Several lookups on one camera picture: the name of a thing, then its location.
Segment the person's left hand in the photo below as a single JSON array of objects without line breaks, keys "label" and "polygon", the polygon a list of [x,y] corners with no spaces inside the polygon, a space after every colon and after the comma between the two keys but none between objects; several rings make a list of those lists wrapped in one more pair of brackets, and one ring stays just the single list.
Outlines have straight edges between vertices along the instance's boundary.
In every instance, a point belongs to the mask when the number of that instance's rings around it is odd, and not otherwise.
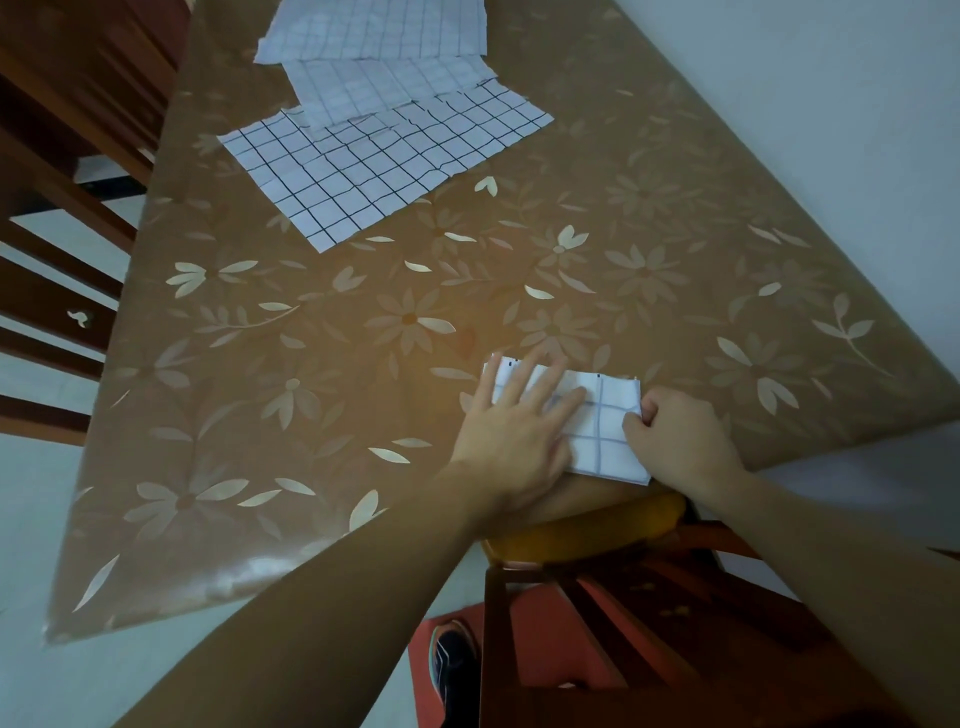
[{"label": "person's left hand", "polygon": [[552,444],[578,410],[585,390],[569,391],[571,414],[534,415],[526,411],[526,387],[538,366],[565,366],[564,355],[536,346],[517,365],[491,407],[475,411],[475,393],[453,446],[448,467],[471,516],[490,520],[533,504],[547,487],[547,459]]}]

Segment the person's right hand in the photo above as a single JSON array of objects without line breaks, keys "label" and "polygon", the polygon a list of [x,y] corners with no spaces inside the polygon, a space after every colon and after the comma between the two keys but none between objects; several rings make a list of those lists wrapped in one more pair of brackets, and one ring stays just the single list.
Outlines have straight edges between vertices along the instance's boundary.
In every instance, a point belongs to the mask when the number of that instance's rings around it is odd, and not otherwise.
[{"label": "person's right hand", "polygon": [[650,453],[634,453],[649,475],[699,504],[713,504],[746,474],[714,407],[684,392],[654,387],[640,415],[654,431]]}]

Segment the blue-grid white paper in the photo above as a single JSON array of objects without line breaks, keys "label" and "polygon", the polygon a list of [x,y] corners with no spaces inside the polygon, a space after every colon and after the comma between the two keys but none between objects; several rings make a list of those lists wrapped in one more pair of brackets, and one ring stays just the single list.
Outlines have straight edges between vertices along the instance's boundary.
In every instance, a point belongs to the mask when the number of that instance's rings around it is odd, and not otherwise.
[{"label": "blue-grid white paper", "polygon": [[562,433],[572,460],[566,471],[578,476],[615,480],[646,487],[651,476],[633,454],[623,432],[627,413],[642,415],[642,383],[592,371],[567,370],[543,411],[570,391],[582,388],[584,399]]}]

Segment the person's left forearm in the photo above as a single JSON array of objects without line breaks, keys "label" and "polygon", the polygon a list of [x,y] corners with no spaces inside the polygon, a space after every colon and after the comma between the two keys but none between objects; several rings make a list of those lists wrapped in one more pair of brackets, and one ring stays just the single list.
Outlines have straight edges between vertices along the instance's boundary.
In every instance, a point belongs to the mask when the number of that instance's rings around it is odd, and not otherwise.
[{"label": "person's left forearm", "polygon": [[249,601],[113,728],[358,728],[506,503],[496,486],[446,467]]}]

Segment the person's right forearm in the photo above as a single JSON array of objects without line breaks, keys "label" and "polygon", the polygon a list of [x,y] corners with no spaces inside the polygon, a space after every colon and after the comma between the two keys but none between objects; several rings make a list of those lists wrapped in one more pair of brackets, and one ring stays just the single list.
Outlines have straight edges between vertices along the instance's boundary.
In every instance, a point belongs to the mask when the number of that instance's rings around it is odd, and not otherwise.
[{"label": "person's right forearm", "polygon": [[768,563],[912,720],[960,728],[960,561],[744,470],[694,500]]}]

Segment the yellow seat cushion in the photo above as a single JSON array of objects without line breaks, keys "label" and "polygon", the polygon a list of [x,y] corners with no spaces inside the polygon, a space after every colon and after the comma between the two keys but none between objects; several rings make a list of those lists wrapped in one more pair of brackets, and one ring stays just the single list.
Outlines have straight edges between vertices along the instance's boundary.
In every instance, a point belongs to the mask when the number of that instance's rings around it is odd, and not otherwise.
[{"label": "yellow seat cushion", "polygon": [[687,508],[683,495],[665,491],[483,540],[481,546],[492,566],[566,564],[657,540],[678,526]]}]

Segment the brown floral table cover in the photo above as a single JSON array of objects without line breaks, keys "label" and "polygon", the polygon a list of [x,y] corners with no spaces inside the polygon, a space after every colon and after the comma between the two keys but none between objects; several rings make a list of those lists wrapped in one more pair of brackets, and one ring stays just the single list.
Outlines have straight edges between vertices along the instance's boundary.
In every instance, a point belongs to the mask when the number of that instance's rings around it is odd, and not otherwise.
[{"label": "brown floral table cover", "polygon": [[548,126],[325,251],[218,137],[299,106],[280,0],[197,0],[44,627],[244,599],[450,456],[493,351],[710,402],[765,468],[960,419],[960,383],[616,0],[486,0]]}]

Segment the red floor mat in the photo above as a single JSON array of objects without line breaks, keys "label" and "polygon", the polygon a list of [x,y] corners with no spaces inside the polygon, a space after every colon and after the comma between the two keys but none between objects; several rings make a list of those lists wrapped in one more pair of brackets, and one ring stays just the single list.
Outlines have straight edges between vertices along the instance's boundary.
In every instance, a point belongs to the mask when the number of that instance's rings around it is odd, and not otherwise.
[{"label": "red floor mat", "polygon": [[[408,647],[417,728],[440,728],[444,710],[428,670],[428,649],[438,625],[460,621],[483,649],[483,601],[451,613],[426,618]],[[510,592],[510,624],[520,684],[556,688],[571,683],[584,689],[623,688],[608,661],[567,598],[553,585],[528,586]]]}]

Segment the reddish wooden chair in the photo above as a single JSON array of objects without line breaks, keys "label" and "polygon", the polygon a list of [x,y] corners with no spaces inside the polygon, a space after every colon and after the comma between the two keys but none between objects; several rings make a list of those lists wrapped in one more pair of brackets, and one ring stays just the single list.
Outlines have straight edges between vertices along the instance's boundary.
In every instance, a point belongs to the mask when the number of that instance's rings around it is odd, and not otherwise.
[{"label": "reddish wooden chair", "polygon": [[[481,728],[919,728],[800,602],[708,563],[718,521],[565,564],[486,572]],[[510,587],[553,585],[623,687],[521,684]]]}]

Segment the person's black shoe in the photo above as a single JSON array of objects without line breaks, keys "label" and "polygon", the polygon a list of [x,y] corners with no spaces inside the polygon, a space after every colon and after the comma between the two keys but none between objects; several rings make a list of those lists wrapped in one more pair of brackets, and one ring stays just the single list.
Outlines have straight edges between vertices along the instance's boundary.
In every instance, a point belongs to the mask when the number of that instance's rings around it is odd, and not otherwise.
[{"label": "person's black shoe", "polygon": [[431,683],[444,710],[440,728],[479,728],[481,651],[460,618],[436,626],[428,649]]}]

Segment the large black-grid white paper sheet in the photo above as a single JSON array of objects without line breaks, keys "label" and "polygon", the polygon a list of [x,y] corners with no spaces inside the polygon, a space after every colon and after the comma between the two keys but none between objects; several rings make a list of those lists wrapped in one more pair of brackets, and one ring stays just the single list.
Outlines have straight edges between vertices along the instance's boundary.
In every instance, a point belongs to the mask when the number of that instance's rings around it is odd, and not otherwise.
[{"label": "large black-grid white paper sheet", "polygon": [[489,79],[329,127],[309,127],[298,106],[218,141],[324,252],[553,121]]}]

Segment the faint-grid white paper sheet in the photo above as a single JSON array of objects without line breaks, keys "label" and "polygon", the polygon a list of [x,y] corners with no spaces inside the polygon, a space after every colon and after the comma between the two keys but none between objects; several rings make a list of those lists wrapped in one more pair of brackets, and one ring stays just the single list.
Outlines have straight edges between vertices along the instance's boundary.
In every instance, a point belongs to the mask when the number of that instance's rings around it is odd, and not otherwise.
[{"label": "faint-grid white paper sheet", "polygon": [[480,55],[291,60],[282,67],[308,125],[316,128],[466,91],[497,75]]},{"label": "faint-grid white paper sheet", "polygon": [[486,56],[484,0],[281,0],[254,61]]}]

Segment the dark wooden slatted chair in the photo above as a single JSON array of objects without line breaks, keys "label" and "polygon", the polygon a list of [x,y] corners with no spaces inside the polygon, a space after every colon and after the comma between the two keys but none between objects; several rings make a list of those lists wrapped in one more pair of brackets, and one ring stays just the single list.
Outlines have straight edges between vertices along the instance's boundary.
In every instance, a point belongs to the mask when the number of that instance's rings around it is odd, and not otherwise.
[{"label": "dark wooden slatted chair", "polygon": [[[124,284],[14,221],[41,199],[131,254],[137,232],[75,180],[81,157],[133,192],[154,158],[186,47],[191,0],[0,0],[0,247],[119,302]],[[0,252],[0,317],[105,354],[115,312]],[[103,364],[0,324],[0,355],[99,383]],[[0,434],[82,446],[90,415],[0,394]]]}]

